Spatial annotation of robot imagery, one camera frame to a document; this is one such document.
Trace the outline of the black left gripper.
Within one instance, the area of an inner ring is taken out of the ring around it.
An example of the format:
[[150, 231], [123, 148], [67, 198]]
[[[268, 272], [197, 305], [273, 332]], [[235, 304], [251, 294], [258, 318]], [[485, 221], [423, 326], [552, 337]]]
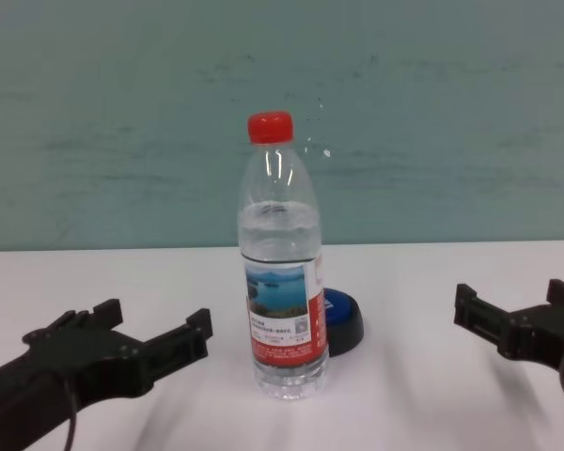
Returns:
[[[92, 311], [69, 310], [22, 338], [31, 347], [58, 331], [111, 331], [123, 322], [119, 299]], [[27, 352], [0, 366], [0, 443], [34, 443], [82, 409], [112, 398], [141, 397], [154, 386], [152, 375], [171, 375], [206, 358], [212, 337], [208, 308], [180, 327], [144, 343], [143, 360], [99, 356], [70, 366], [38, 366]]]

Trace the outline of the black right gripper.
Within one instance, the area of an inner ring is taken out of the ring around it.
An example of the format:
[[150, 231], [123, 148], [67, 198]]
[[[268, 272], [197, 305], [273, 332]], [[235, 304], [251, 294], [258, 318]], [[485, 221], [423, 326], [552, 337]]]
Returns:
[[558, 370], [564, 357], [564, 281], [549, 280], [546, 301], [549, 304], [507, 312], [460, 283], [454, 323], [495, 345], [504, 358]]

